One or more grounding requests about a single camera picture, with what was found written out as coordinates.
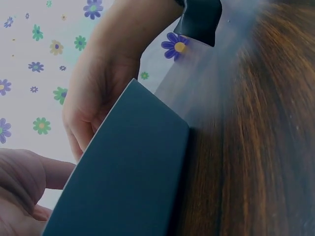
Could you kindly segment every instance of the flower pattern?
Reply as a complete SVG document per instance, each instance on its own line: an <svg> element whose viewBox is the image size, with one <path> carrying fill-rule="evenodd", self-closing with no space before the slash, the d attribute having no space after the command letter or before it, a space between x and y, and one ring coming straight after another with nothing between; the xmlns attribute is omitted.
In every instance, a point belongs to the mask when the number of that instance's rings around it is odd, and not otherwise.
<svg viewBox="0 0 315 236"><path fill-rule="evenodd" d="M167 38L169 41L164 41L161 44L162 48L167 49L164 55L167 59L174 58L174 61L176 61L185 51L189 40L172 32L167 34Z"/></svg>
<svg viewBox="0 0 315 236"><path fill-rule="evenodd" d="M47 6L47 7L51 7L52 4L53 4L53 3L51 2L51 0L48 0L48 1L46 2L46 6Z"/></svg>
<svg viewBox="0 0 315 236"><path fill-rule="evenodd" d="M33 27L33 39L36 41L39 41L40 39L43 39L44 35L43 32L40 31L40 27L37 25L34 25Z"/></svg>
<svg viewBox="0 0 315 236"><path fill-rule="evenodd" d="M45 117L37 118L33 122L33 130L37 131L38 134L48 134L48 131L51 130L50 122L46 120Z"/></svg>
<svg viewBox="0 0 315 236"><path fill-rule="evenodd" d="M86 40L85 37L82 36L76 37L74 41L75 48L78 49L79 51L82 51L87 44L85 40Z"/></svg>
<svg viewBox="0 0 315 236"><path fill-rule="evenodd" d="M44 65L40 64L40 62L32 62L31 64L29 64L29 69L32 70L32 72L41 72L44 70Z"/></svg>
<svg viewBox="0 0 315 236"><path fill-rule="evenodd" d="M149 78L149 74L146 71L142 72L140 76L143 80L147 80Z"/></svg>
<svg viewBox="0 0 315 236"><path fill-rule="evenodd" d="M50 48L50 53L54 54L55 56L63 53L63 45L61 45L61 43L56 40L52 40Z"/></svg>
<svg viewBox="0 0 315 236"><path fill-rule="evenodd" d="M62 65L62 66L59 67L59 70L65 71L65 70L67 70L67 67L65 67L64 65Z"/></svg>
<svg viewBox="0 0 315 236"><path fill-rule="evenodd" d="M31 92L38 92L38 87L31 87L31 88L30 88L30 91L31 91Z"/></svg>
<svg viewBox="0 0 315 236"><path fill-rule="evenodd" d="M68 90L66 88L58 87L57 90L53 91L53 94L55 95L54 99L63 105L64 99L67 96L67 92Z"/></svg>
<svg viewBox="0 0 315 236"><path fill-rule="evenodd" d="M13 18L9 17L3 25L4 27L8 28L8 27L11 27L12 24L13 24Z"/></svg>
<svg viewBox="0 0 315 236"><path fill-rule="evenodd" d="M11 86L11 83L9 83L7 79L5 79L3 81L0 80L0 94L2 96L5 96L6 92L11 91L10 86Z"/></svg>
<svg viewBox="0 0 315 236"><path fill-rule="evenodd" d="M11 132L9 129L11 128L10 123L6 123L5 118L0 119L0 142L2 144L6 143L6 138L11 137Z"/></svg>
<svg viewBox="0 0 315 236"><path fill-rule="evenodd" d="M84 16L90 17L91 20L94 20L95 17L100 17L100 11L104 9L102 4L102 0L87 0L86 6L83 7L85 11Z"/></svg>

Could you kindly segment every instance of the green flower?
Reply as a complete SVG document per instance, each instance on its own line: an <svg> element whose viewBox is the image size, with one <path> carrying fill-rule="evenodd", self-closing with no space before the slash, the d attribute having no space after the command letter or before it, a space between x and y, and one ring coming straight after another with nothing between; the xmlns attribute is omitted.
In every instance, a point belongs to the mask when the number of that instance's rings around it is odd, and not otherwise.
<svg viewBox="0 0 315 236"><path fill-rule="evenodd" d="M43 36L43 32L40 31L40 27L37 25L34 25L33 28L33 39L35 39L36 41L42 39Z"/></svg>
<svg viewBox="0 0 315 236"><path fill-rule="evenodd" d="M48 130L51 130L50 122L46 118L37 118L33 124L33 130L37 131L38 134L48 134Z"/></svg>
<svg viewBox="0 0 315 236"><path fill-rule="evenodd" d="M68 90L66 88L58 87L57 90L53 91L53 93L56 95L54 99L59 101L59 103L63 105L67 92Z"/></svg>
<svg viewBox="0 0 315 236"><path fill-rule="evenodd" d="M51 7L51 5L52 5L51 0L48 0L48 1L46 2L46 6L47 6L47 7Z"/></svg>
<svg viewBox="0 0 315 236"><path fill-rule="evenodd" d="M75 48L79 51L82 51L85 48L85 45L87 44L85 41L85 37L79 36L75 38L74 44Z"/></svg>
<svg viewBox="0 0 315 236"><path fill-rule="evenodd" d="M144 80L147 80L147 79L149 78L149 74L148 74L147 72L145 72L145 71L142 72L140 76L141 76L141 78L144 79Z"/></svg>

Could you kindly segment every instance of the floral wallpaper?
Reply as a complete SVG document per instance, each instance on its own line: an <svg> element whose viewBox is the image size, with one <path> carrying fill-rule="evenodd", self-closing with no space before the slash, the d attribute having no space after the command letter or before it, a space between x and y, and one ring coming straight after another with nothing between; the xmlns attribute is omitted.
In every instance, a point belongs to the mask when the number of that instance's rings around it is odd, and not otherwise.
<svg viewBox="0 0 315 236"><path fill-rule="evenodd" d="M2 2L0 148L25 148L73 161L61 120L68 80L93 27L113 1ZM176 23L152 42L141 59L138 80L151 92L188 44L187 38L172 32ZM53 207L57 199L58 193L48 191L43 205Z"/></svg>

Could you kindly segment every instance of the wrist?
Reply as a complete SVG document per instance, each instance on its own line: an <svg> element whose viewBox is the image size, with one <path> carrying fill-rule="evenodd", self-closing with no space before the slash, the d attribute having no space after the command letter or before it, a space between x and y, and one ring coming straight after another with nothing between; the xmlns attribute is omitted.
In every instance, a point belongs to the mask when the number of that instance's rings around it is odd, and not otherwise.
<svg viewBox="0 0 315 236"><path fill-rule="evenodd" d="M115 0L91 35L93 44L141 56L183 8L174 0Z"/></svg>

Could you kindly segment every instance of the yellow flower center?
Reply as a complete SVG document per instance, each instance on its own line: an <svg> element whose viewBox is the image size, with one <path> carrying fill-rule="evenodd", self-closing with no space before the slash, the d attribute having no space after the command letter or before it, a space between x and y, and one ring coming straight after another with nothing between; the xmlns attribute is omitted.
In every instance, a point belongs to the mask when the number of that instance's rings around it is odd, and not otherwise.
<svg viewBox="0 0 315 236"><path fill-rule="evenodd" d="M185 49L186 45L182 42L178 42L175 44L174 48L177 52L182 53Z"/></svg>

